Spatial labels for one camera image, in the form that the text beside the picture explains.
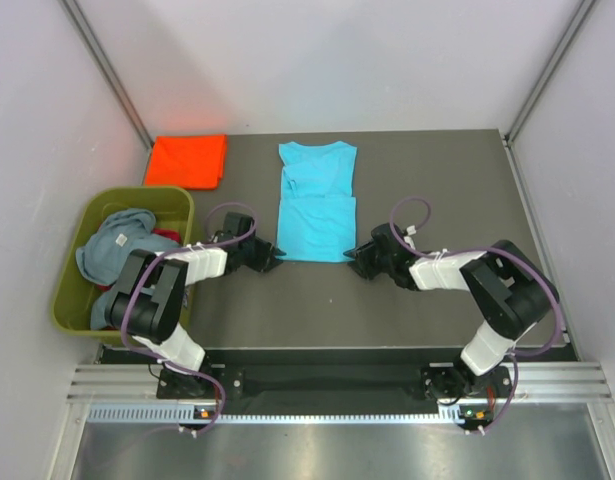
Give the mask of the cyan t shirt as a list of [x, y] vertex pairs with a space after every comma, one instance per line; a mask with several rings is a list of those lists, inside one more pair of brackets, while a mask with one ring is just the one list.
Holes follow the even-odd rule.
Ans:
[[283, 163], [277, 245], [295, 262], [341, 263], [356, 246], [357, 148], [337, 141], [278, 146]]

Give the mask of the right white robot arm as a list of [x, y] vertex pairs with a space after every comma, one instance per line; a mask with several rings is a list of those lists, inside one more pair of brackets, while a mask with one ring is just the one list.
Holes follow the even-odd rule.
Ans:
[[385, 274], [400, 288], [467, 292], [483, 321], [450, 369], [449, 397], [474, 396], [518, 341], [560, 301], [555, 285], [511, 241], [485, 250], [450, 253], [414, 248], [414, 229], [382, 224], [371, 239], [344, 253], [361, 278]]

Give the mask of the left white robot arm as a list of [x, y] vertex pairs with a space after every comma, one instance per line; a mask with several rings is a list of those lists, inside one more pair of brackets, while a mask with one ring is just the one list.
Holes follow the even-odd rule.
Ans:
[[195, 284], [247, 267], [267, 273], [282, 264], [285, 253], [256, 235], [256, 219], [229, 212], [222, 228], [198, 242], [176, 248], [169, 255], [132, 251], [105, 301], [106, 325], [124, 331], [142, 351], [162, 365], [157, 396], [197, 399], [219, 395], [205, 349], [182, 325], [187, 294]]

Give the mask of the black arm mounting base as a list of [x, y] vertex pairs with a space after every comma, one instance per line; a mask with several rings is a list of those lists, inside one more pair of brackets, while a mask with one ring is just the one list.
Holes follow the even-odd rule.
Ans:
[[226, 400], [230, 413], [405, 413], [436, 402], [506, 399], [513, 383], [535, 371], [562, 379], [579, 363], [570, 347], [516, 360], [482, 376], [459, 364], [455, 348], [212, 349], [199, 376], [123, 349], [104, 349], [99, 362], [145, 380], [146, 397]]

